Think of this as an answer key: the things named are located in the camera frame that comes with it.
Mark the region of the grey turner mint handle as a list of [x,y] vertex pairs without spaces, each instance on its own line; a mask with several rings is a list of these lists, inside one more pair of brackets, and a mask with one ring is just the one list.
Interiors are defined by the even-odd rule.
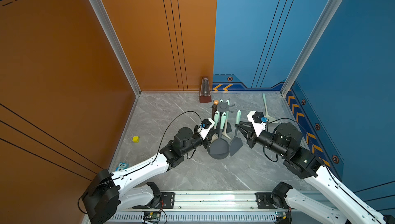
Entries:
[[243,146],[243,142],[241,138],[238,137],[237,125],[240,124],[240,120],[241,120],[241,110],[238,110],[236,115],[236,123],[235,123],[235,135],[229,145],[229,154],[231,157],[234,156]]

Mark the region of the grey kitchen utensil rack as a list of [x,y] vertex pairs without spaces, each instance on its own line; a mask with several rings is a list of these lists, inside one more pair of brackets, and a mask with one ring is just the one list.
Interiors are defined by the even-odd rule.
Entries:
[[227,141],[230,137],[227,133],[227,121],[230,107],[230,100],[220,100],[216,104],[214,113],[214,134],[210,145],[207,148],[208,154],[217,160],[225,159],[230,154],[230,144]]

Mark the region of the cream spatula mint handle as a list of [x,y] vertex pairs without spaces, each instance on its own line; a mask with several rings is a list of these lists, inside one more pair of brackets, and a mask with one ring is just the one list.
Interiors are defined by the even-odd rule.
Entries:
[[263,97],[263,102],[264,102],[264,106],[265,106],[265,117],[268,119],[268,121],[270,123],[277,123],[277,120],[274,117],[269,115],[265,93],[262,93],[262,97]]

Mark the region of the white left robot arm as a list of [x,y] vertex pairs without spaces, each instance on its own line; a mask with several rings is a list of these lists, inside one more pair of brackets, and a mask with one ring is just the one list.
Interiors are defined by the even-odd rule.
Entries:
[[149,182],[143,186],[142,190],[147,190],[150,196],[144,201],[137,201],[132,189],[156,175],[177,167],[184,161],[187,153],[199,146],[208,147],[215,132],[214,128],[183,127],[152,158],[121,171],[100,171],[81,195],[90,222],[103,224],[117,211],[134,206],[156,207],[159,202],[159,189],[154,183]]

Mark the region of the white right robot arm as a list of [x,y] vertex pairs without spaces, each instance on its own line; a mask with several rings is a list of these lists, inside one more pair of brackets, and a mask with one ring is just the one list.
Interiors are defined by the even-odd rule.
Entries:
[[328,166],[301,147],[302,133],[291,123],[281,123],[268,132],[254,122],[240,122],[237,129],[249,147],[256,144],[283,158],[284,166],[322,193],[334,206],[331,208],[309,198],[286,183],[279,183],[272,192],[279,208],[297,209],[323,224],[393,224],[395,218],[384,215],[349,190]]

